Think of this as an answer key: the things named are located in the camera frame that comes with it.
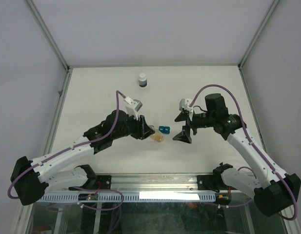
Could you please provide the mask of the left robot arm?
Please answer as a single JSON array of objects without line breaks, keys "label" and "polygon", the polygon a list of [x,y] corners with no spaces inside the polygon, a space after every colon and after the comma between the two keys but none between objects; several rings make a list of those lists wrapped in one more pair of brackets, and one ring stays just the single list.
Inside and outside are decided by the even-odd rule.
[{"label": "left robot arm", "polygon": [[11,174],[7,196],[20,200],[26,206],[40,200],[45,193],[64,187],[91,190],[97,181],[90,165],[77,166],[71,171],[63,169],[111,147],[116,139],[132,137],[144,140],[154,132],[143,115],[135,117],[122,110],[114,110],[99,125],[88,129],[61,150],[31,160],[26,156],[19,158]]}]

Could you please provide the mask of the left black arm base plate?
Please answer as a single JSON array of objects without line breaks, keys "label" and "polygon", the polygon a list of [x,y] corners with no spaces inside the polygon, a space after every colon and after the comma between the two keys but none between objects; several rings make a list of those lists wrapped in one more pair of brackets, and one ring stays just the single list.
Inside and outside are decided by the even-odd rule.
[{"label": "left black arm base plate", "polygon": [[90,179],[85,182],[84,185],[80,186],[72,186],[69,187],[70,191],[77,191],[76,187],[80,187],[82,189],[87,190],[100,190],[100,189],[110,189],[112,183],[112,176],[111,175],[96,175],[95,179]]}]

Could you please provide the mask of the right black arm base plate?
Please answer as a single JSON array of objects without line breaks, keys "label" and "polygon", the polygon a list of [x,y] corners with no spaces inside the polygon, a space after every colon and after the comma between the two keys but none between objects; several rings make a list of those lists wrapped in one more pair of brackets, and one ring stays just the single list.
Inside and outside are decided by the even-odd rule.
[{"label": "right black arm base plate", "polygon": [[241,186],[241,181],[233,180],[228,184],[225,184],[222,181],[222,178],[217,177],[216,175],[197,175],[197,186],[199,191],[211,190],[219,193],[221,190],[228,190],[229,186],[232,187],[232,190],[238,190],[238,188]]}]

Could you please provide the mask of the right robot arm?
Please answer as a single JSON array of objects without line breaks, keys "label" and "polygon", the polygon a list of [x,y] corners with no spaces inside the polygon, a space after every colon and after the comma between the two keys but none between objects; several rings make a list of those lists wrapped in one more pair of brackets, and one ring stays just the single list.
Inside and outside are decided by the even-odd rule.
[{"label": "right robot arm", "polygon": [[213,170],[212,180],[205,183],[208,189],[219,192],[225,186],[231,186],[253,199],[258,210],[266,217],[297,204],[301,179],[296,174],[289,175],[256,145],[240,116],[228,112],[221,94],[205,97],[205,113],[196,114],[192,102],[188,98],[180,101],[180,114],[175,121],[185,121],[185,125],[173,140],[191,143],[190,135],[197,134],[198,129],[213,128],[238,151],[255,175],[250,177],[230,164],[221,163]]}]

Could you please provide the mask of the amber pill bottle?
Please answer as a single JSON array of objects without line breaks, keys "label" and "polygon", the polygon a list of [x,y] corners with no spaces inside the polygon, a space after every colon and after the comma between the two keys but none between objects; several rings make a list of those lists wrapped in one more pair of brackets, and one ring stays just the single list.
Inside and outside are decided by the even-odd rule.
[{"label": "amber pill bottle", "polygon": [[154,130],[154,133],[150,136],[150,138],[156,142],[163,142],[164,135],[162,132],[160,132],[155,126],[150,125],[149,126],[152,130]]}]

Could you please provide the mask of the teal pill box compartments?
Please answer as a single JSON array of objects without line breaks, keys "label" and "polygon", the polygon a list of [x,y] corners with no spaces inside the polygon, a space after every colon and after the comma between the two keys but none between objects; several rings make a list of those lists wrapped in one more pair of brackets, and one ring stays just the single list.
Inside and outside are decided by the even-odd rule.
[{"label": "teal pill box compartments", "polygon": [[159,131],[165,135],[169,135],[170,127],[169,126],[159,126]]}]

